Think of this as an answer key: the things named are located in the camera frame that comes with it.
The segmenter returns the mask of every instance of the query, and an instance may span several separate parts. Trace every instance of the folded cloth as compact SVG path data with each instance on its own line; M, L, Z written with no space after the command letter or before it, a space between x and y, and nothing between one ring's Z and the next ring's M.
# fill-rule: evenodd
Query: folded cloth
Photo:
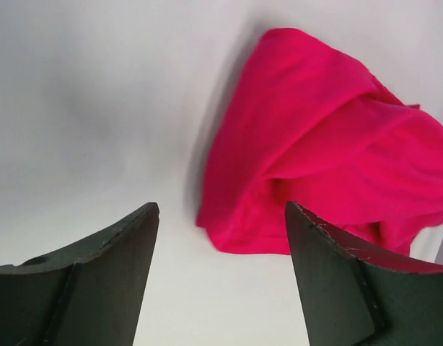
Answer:
M443 223L443 127L356 59L295 29L247 60L211 147L197 225L238 254L289 254L284 207L400 254Z

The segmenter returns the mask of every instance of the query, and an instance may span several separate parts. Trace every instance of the garment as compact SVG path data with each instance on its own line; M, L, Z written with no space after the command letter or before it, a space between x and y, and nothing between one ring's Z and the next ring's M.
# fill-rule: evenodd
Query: garment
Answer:
M443 127L356 59L286 28L245 64L197 225L223 252L289 254L288 200L400 254L443 223Z

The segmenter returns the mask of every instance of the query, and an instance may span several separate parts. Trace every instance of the red cloth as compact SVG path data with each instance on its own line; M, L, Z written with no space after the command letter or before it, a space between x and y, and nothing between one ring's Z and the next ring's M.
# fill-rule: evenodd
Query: red cloth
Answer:
M295 29L267 32L211 148L197 224L238 254L289 254L284 206L408 254L443 223L443 127L359 61Z

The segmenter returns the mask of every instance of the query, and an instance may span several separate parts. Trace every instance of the cloth fold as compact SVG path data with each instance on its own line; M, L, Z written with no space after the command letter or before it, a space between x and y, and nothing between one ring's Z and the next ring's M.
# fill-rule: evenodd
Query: cloth fold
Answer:
M296 29L260 39L211 147L197 225L238 254L289 254L297 201L409 254L443 223L443 127L356 59Z

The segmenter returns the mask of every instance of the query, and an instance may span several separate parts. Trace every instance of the towel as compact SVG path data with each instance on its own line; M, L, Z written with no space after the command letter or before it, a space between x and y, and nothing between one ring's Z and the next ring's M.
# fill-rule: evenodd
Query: towel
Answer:
M358 60L308 34L268 31L211 150L197 225L236 254L290 254L297 201L399 254L443 223L443 126Z

